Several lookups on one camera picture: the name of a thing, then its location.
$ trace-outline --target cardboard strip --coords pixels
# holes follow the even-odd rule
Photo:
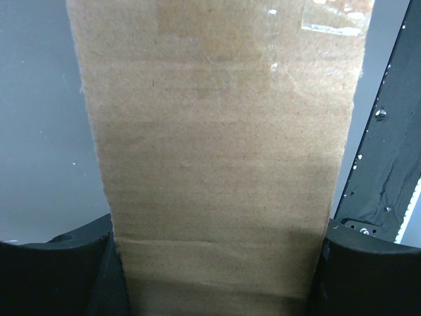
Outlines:
[[[133,310],[302,311],[364,38],[304,0],[67,3]]]

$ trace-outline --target gray background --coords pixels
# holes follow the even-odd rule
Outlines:
[[[332,214],[409,0],[377,0]],[[65,0],[0,0],[0,240],[46,242],[109,212]],[[421,246],[421,211],[403,244]]]

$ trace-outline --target cardboard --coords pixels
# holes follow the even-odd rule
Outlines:
[[[362,2],[68,0],[135,313],[303,310],[364,54]]]

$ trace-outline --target black metal frame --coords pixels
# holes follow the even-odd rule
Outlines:
[[[421,176],[421,1],[411,1],[335,219],[395,241]]]

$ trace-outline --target screw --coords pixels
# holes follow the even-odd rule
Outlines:
[[[362,228],[360,230],[360,232],[363,233],[364,235],[369,235],[370,234],[369,231],[366,228]]]
[[[387,116],[387,112],[385,111],[385,109],[381,108],[380,110],[378,110],[376,112],[376,120],[378,122],[381,122],[383,120],[387,120],[389,117]]]

